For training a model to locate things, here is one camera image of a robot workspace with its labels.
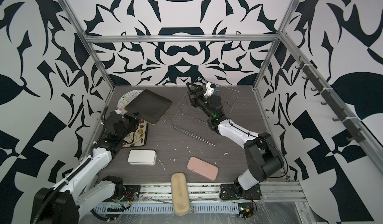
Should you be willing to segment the round speckled plate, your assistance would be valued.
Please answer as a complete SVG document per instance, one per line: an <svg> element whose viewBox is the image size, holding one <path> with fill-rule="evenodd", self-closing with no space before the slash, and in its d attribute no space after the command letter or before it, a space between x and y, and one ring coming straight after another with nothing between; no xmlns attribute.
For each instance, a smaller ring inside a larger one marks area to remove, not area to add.
<svg viewBox="0 0 383 224"><path fill-rule="evenodd" d="M124 94L117 103L117 109L121 114L125 114L127 111L125 110L125 107L134 99L136 98L141 92L143 92L142 89L136 89L127 92Z"/></svg>

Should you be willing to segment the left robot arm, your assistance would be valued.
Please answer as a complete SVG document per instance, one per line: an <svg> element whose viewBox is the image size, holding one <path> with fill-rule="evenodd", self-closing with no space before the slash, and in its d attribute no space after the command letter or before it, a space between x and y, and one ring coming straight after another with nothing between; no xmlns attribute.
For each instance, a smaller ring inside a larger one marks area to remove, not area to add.
<svg viewBox="0 0 383 224"><path fill-rule="evenodd" d="M121 150L124 138L138 129L140 120L138 112L112 111L103 121L103 132L88 156L68 176L35 194L31 223L76 224L102 201L121 197L122 178L107 176L96 186L91 185L97 173Z"/></svg>

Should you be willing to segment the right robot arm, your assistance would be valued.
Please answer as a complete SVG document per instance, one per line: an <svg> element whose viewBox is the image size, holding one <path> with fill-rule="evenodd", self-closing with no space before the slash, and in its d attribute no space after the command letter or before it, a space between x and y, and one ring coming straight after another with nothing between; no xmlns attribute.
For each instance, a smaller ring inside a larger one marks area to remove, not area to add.
<svg viewBox="0 0 383 224"><path fill-rule="evenodd" d="M221 97L214 93L215 85L187 83L188 98L193 107L207 115L207 124L215 133L226 137L244 149L247 170L234 180L235 195L244 198L259 183L270 178L288 164L270 134L247 130L224 114Z"/></svg>

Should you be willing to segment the large black square plate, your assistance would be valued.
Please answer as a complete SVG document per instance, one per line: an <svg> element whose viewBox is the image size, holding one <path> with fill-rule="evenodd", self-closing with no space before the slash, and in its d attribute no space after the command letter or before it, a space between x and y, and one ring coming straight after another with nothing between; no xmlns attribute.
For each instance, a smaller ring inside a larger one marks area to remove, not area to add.
<svg viewBox="0 0 383 224"><path fill-rule="evenodd" d="M148 89L142 91L124 108L128 113L138 113L140 118L151 125L156 125L168 112L173 102Z"/></svg>

